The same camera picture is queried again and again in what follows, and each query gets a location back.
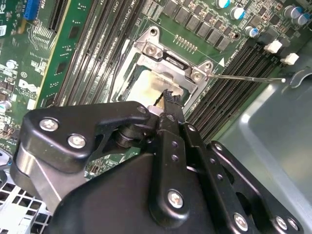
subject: black ram slot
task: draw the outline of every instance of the black ram slot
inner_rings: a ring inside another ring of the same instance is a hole
[[[253,40],[248,40],[223,75],[266,78],[279,65]],[[260,83],[241,80],[217,80],[188,117],[208,143],[260,86]]]
[[[62,22],[68,0],[55,0],[54,8],[50,16],[49,29],[58,32]]]

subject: chip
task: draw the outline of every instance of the chip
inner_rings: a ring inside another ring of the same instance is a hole
[[[216,29],[219,29],[219,27],[222,25],[222,21],[218,19],[218,21],[214,24],[214,27]]]
[[[76,38],[79,33],[80,27],[79,26],[73,26],[70,30],[68,38]]]
[[[259,16],[253,16],[252,20],[250,21],[250,25],[253,27],[257,27],[261,23],[261,18]]]
[[[232,31],[232,28],[231,27],[227,27],[225,30],[224,30],[224,35],[228,36]]]
[[[189,13],[190,12],[188,10],[182,7],[175,16],[175,21],[180,24],[184,24],[186,18],[189,16]]]
[[[189,7],[191,1],[192,1],[192,0],[185,0],[184,3],[183,3],[183,6]]]
[[[211,14],[210,12],[208,12],[207,13],[207,15],[205,16],[205,21],[207,22],[207,23],[209,23],[209,21],[210,21],[210,19],[213,17],[213,14]]]
[[[6,94],[0,93],[0,101],[5,101],[6,100]]]
[[[207,23],[203,23],[198,32],[197,35],[199,35],[202,38],[205,38],[208,35],[208,32],[210,31],[211,27]]]
[[[210,35],[208,36],[207,41],[209,41],[212,45],[214,45],[220,36],[221,34],[217,30],[213,29]]]
[[[267,11],[267,9],[264,6],[262,6],[260,11],[259,11],[259,15],[262,16],[266,11]]]
[[[65,68],[66,68],[66,65],[67,65],[67,62],[59,63],[58,64],[58,68],[57,68],[55,74],[59,74],[59,73],[63,72],[65,70]]]
[[[273,15],[272,18],[270,19],[270,23],[273,25],[277,25],[279,20],[280,18],[278,17],[278,15]]]
[[[295,30],[293,28],[289,28],[287,32],[285,33],[285,35],[291,38],[294,33],[295,33]]]
[[[177,3],[169,0],[163,9],[163,13],[169,17],[172,17],[177,7]]]
[[[230,42],[231,41],[228,38],[222,36],[215,44],[215,47],[220,51],[224,51]]]
[[[189,22],[186,25],[186,28],[190,29],[191,31],[195,31],[200,23],[200,19],[196,16],[192,16]]]
[[[201,5],[198,5],[198,6],[195,8],[194,13],[195,13],[196,15],[199,15],[199,13],[201,12],[202,9],[203,9],[203,7],[202,7]]]

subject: black chip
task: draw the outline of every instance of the black chip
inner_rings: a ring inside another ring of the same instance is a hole
[[[228,36],[232,31],[232,28],[231,27],[227,27],[225,30],[224,30],[224,35]]]
[[[228,47],[228,45],[230,44],[230,40],[226,37],[220,37],[219,40],[217,41],[217,43],[215,44],[215,47],[220,50],[220,51],[224,51],[226,49],[226,47]]]
[[[201,5],[198,5],[198,6],[195,8],[194,13],[195,13],[196,15],[199,15],[199,13],[201,12],[202,9],[203,9],[203,7],[202,7]]]
[[[259,16],[253,16],[252,20],[250,21],[250,25],[253,27],[257,27],[261,23],[261,18]]]
[[[202,38],[205,38],[209,32],[209,30],[211,29],[211,27],[207,24],[207,23],[203,23],[198,32],[197,32],[197,35],[199,35],[200,37]]]
[[[273,25],[277,25],[279,20],[280,18],[278,17],[278,15],[273,15],[272,18],[270,19],[270,23]]]
[[[288,47],[291,45],[291,42],[286,38],[278,37],[277,39],[280,43],[282,43],[282,47]]]
[[[14,90],[14,85],[8,83],[8,85],[6,86],[6,89],[9,90],[9,91],[11,91],[11,92],[13,92],[13,90]]]
[[[222,21],[218,19],[218,21],[214,24],[214,27],[216,29],[219,29],[219,27],[222,25]]]
[[[190,29],[191,31],[195,31],[199,23],[200,19],[193,15],[187,23],[186,28]]]
[[[80,27],[79,26],[73,26],[70,30],[68,38],[76,38],[79,33]]]
[[[58,64],[58,68],[57,68],[55,74],[58,74],[58,73],[63,72],[63,71],[65,70],[65,68],[66,68],[66,65],[67,65],[67,62],[61,62],[61,63],[59,63],[59,64]]]
[[[285,35],[291,38],[294,33],[295,33],[295,30],[293,28],[289,28],[287,32],[285,33]]]
[[[172,17],[177,7],[177,3],[174,1],[169,0],[163,9],[163,13],[165,13],[167,16]]]
[[[261,7],[261,10],[259,11],[259,15],[262,16],[266,11],[267,11],[267,9],[264,6]]]
[[[207,22],[207,23],[209,23],[209,20],[211,19],[213,17],[213,14],[211,14],[210,12],[208,12],[207,13],[207,15],[205,16],[205,21]]]
[[[185,0],[184,3],[183,3],[183,6],[189,7],[191,1],[192,1],[192,0]]]
[[[6,89],[7,85],[8,85],[7,82],[5,82],[5,81],[1,82],[1,88]]]
[[[214,45],[220,36],[221,34],[217,30],[213,29],[210,35],[208,36],[207,41],[209,41],[212,45]]]
[[[0,101],[6,100],[6,94],[0,93]]]

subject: capacitor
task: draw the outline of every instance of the capacitor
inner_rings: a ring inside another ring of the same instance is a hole
[[[251,38],[255,38],[258,35],[259,31],[256,28],[248,26],[245,28],[245,34]]]
[[[12,59],[8,60],[5,65],[10,69],[16,69],[18,67],[18,63]]]
[[[287,6],[284,10],[284,16],[289,19],[296,19],[302,13],[302,8],[299,6]]]
[[[230,0],[215,0],[215,5],[217,8],[226,8],[230,5]]]
[[[305,25],[310,19],[310,15],[308,13],[301,14],[298,18],[292,19],[292,23],[302,26]]]
[[[4,113],[8,110],[10,110],[12,107],[12,104],[9,101],[1,101],[0,102],[0,113]]]
[[[242,7],[233,7],[230,10],[230,16],[234,20],[241,20],[245,15],[245,10]]]

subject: white connector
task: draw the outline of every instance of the white connector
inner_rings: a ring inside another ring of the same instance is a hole
[[[269,51],[271,54],[276,54],[278,50],[282,47],[282,43],[280,43],[278,40],[274,40],[272,43],[266,45],[264,49],[266,51]]]
[[[287,65],[294,65],[298,58],[299,56],[296,53],[290,53],[286,58],[282,58],[281,62]]]

